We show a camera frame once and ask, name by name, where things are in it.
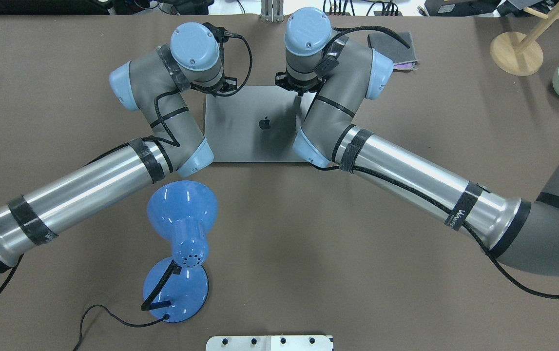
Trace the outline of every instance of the gray cloth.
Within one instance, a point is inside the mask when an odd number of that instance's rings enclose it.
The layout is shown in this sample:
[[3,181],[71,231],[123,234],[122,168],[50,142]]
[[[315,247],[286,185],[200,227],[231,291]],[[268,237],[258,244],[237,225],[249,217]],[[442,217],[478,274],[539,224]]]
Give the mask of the gray cloth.
[[398,35],[408,42],[410,48],[398,42],[395,38],[384,33],[373,33],[368,35],[368,45],[373,49],[386,55],[394,64],[416,62],[416,50],[413,45],[413,38],[410,32],[399,32]]

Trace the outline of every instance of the gray robot arm segment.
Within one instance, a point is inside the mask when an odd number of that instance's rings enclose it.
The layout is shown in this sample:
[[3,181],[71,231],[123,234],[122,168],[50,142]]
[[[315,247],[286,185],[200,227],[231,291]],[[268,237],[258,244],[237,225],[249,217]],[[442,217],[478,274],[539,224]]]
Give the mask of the gray robot arm segment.
[[[110,77],[115,95],[127,109],[141,109],[153,135],[131,140],[78,171],[0,207],[0,273],[16,265],[29,249],[159,182],[165,174],[175,170],[187,177],[212,162],[212,151],[179,91],[188,89],[192,81],[209,89],[221,83],[219,48],[201,24],[183,24],[174,37],[170,47],[177,47],[175,53],[168,46],[166,51],[159,47],[119,67]],[[200,51],[204,43],[205,52]],[[190,45],[195,47],[187,51]]]
[[[312,20],[294,14],[294,20]],[[286,31],[287,74],[289,67],[311,67],[315,56],[294,54],[299,32]],[[311,42],[311,38],[302,40]],[[531,273],[559,275],[559,167],[537,201],[503,198],[478,184],[439,167],[401,147],[351,124],[351,120],[373,86],[375,58],[368,60],[367,48],[348,40],[339,64],[314,99],[306,120],[297,131],[293,149],[317,167],[329,162],[340,169],[387,189],[440,218],[454,229],[470,225],[479,239],[509,267]],[[382,174],[390,181],[373,174]],[[449,214],[433,203],[400,187],[408,186],[445,206]]]

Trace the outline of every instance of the tabletop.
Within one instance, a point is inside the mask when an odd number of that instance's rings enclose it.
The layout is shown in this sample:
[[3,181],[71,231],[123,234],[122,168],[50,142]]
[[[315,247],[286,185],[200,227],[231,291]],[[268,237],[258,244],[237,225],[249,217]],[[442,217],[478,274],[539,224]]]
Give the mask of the tabletop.
[[[0,206],[64,176],[150,129],[126,111],[108,74],[205,17],[0,18]],[[251,43],[251,85],[284,70],[285,23],[213,16]],[[559,162],[559,20],[539,39],[540,71],[497,68],[489,42],[528,33],[537,19],[332,18],[411,31],[420,62],[394,73],[354,123],[504,197],[533,200]],[[366,33],[351,34],[366,42]],[[241,42],[225,70],[243,78]],[[204,96],[183,94],[203,126]],[[105,304],[133,323],[143,280],[169,255],[146,204],[169,175],[54,242],[27,253],[0,296],[0,349],[70,350],[86,307]],[[333,335],[336,350],[556,350],[559,300],[509,283],[471,239],[420,209],[341,171],[304,164],[213,164],[190,177],[210,187],[219,216],[204,267],[210,294],[179,324],[130,329],[103,312],[85,322],[81,350],[203,350],[213,335]],[[559,278],[511,270],[559,293]]]

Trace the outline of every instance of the black cable tie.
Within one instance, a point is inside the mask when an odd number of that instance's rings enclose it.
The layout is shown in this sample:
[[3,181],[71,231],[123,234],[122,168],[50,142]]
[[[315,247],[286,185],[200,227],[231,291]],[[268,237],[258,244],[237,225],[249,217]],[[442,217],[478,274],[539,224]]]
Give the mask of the black cable tie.
[[161,45],[156,48],[156,53],[158,54],[158,57],[160,57],[164,68],[169,73],[169,76],[171,76],[171,79],[175,83],[177,89],[180,92],[190,89],[191,83],[182,72],[182,69],[179,67],[179,64],[177,64],[177,61],[173,58],[170,46],[168,44]]
[[35,245],[46,244],[58,237],[28,204],[23,195],[8,202],[8,209],[17,225]]
[[145,145],[145,142],[143,142],[141,138],[135,138],[134,140],[130,140],[128,144],[145,165],[147,172],[150,174],[150,177],[152,177],[152,184],[163,180],[164,171],[162,166],[156,160],[152,151]]
[[482,187],[476,185],[474,182],[468,182],[468,186],[466,186],[459,200],[457,200],[457,204],[455,204],[453,210],[448,214],[444,224],[459,231],[459,228],[462,227],[470,211],[474,208],[481,193]]
[[156,146],[164,156],[164,160],[166,161],[166,166],[169,167],[169,173],[173,173],[173,163],[171,162],[171,159],[169,158],[169,154],[166,153],[166,150],[164,150],[164,146],[160,143],[160,141],[157,140],[157,138],[154,136],[144,137],[143,141],[150,141],[156,144]]
[[167,113],[166,115],[164,115],[162,118],[159,118],[155,121],[153,121],[152,123],[150,123],[150,128],[154,128],[159,124],[162,124],[163,122],[165,122],[166,120],[168,120],[171,117],[175,117],[180,113],[185,113],[186,111],[189,111],[188,107],[184,106],[181,109],[177,109],[175,111],[172,111],[170,113]]
[[337,38],[329,47],[327,53],[320,58],[320,61],[313,69],[313,72],[316,73],[318,78],[326,77],[331,71],[333,71],[335,67],[340,64],[338,62],[338,58],[340,57],[340,54],[342,53],[344,45],[346,45],[347,41],[347,36]]
[[360,131],[355,134],[353,140],[348,143],[347,148],[344,149],[344,153],[342,154],[342,160],[340,160],[340,169],[342,169],[342,171],[353,173],[357,155],[366,144],[366,140],[373,134],[373,132],[367,129],[360,129]]

